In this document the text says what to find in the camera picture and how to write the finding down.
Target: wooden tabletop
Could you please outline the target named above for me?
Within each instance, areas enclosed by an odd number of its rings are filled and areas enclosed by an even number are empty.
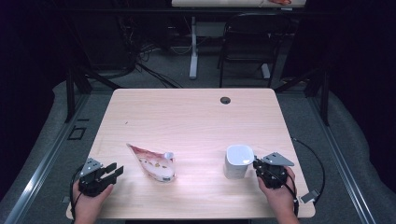
[[[291,0],[285,6],[269,0],[172,0],[173,7],[304,7],[306,0]]]
[[[230,98],[227,105],[221,97]],[[176,178],[149,177],[129,143],[175,154]],[[308,192],[275,93],[270,89],[116,90],[92,145],[90,157],[116,162],[124,174],[107,199],[102,218],[228,219],[273,217],[249,165],[243,179],[223,173],[230,145],[250,146],[258,157],[278,152],[295,163],[299,196]],[[312,203],[299,217],[312,217]]]

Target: white cup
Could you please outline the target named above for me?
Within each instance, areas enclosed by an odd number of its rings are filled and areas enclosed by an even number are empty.
[[[227,148],[224,174],[229,179],[245,177],[248,166],[254,161],[253,150],[249,146],[234,145]]]

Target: snack package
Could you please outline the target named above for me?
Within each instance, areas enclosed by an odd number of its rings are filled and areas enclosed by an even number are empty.
[[[140,147],[126,144],[139,159],[140,165],[149,176],[161,182],[169,182],[175,178],[174,154],[163,154],[148,151]]]

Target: gray carpet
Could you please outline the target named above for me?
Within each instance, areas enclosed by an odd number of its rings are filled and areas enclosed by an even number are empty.
[[[154,50],[144,64],[150,69],[172,77],[184,88],[216,88],[219,85],[219,70],[217,66],[217,50],[210,46],[200,47],[198,62],[198,78],[189,79],[190,53],[175,54],[163,50]],[[281,66],[276,70],[274,87],[281,85],[279,74]],[[145,72],[134,70],[125,77],[112,79],[125,88],[163,88],[163,84]],[[62,199],[68,194],[68,185],[72,174],[85,160],[91,149],[93,139],[99,128],[106,106],[111,97],[111,90],[103,84],[91,80],[94,88],[89,96],[79,96],[86,103],[78,111],[71,128],[85,129],[80,140],[67,140],[71,133],[61,134],[65,137],[59,145],[54,163],[50,165],[50,172],[44,176],[45,181],[40,186],[37,195],[34,195],[31,204],[27,204],[26,213],[22,215],[21,223],[70,223],[65,217],[67,203]],[[43,157],[52,150],[64,130],[66,118],[65,84],[54,89],[56,99],[32,153],[29,156],[14,185],[0,203],[0,222],[4,223],[21,197],[23,190],[39,166]],[[320,201],[316,205],[317,213],[312,218],[301,219],[302,223],[362,223],[345,180],[337,168],[336,159],[332,153],[327,135],[323,132],[318,111],[313,107],[316,99],[307,99],[301,92],[301,87],[277,95],[290,136],[312,147],[322,160],[326,170],[326,186]],[[375,169],[368,159],[368,146],[359,126],[347,113],[341,102],[331,94],[329,104],[330,130],[342,149],[346,162],[361,194],[367,202],[376,223],[394,222],[396,213],[396,196],[378,180]],[[322,172],[319,163],[312,152],[299,143],[294,143],[297,155],[303,168],[308,187],[320,189]],[[98,223],[123,223],[123,220],[98,220]],[[273,219],[252,220],[254,224],[276,223]]]

